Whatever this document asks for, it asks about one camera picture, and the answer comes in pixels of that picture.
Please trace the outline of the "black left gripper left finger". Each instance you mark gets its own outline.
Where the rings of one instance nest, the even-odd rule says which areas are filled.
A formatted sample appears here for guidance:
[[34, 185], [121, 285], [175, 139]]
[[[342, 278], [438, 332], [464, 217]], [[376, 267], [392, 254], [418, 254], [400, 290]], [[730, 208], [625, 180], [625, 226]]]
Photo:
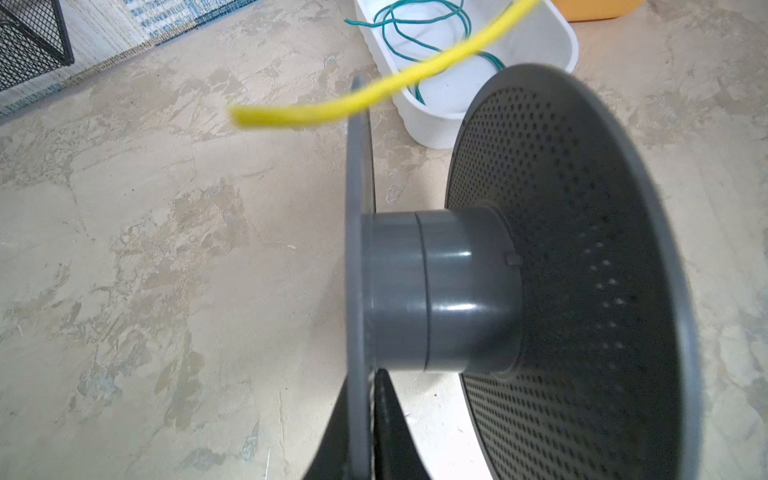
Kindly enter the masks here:
[[347, 380], [336, 399], [317, 452], [304, 480], [346, 480], [348, 473], [349, 427]]

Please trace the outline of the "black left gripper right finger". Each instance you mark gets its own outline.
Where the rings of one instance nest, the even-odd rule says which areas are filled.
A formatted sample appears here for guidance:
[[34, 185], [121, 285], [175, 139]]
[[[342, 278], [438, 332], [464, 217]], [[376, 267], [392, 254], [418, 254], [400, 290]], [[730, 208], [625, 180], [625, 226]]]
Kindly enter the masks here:
[[374, 468], [383, 480], [429, 480], [387, 370], [374, 379]]

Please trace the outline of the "dark grey foam spool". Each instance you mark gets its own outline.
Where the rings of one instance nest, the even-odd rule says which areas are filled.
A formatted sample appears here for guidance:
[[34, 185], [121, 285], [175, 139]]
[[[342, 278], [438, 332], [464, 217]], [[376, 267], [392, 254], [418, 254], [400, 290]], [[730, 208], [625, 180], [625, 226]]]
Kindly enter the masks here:
[[348, 479], [376, 479], [379, 369], [453, 372], [496, 479], [694, 479], [701, 376], [685, 275], [628, 136], [570, 74], [495, 74], [446, 197], [381, 213], [348, 122]]

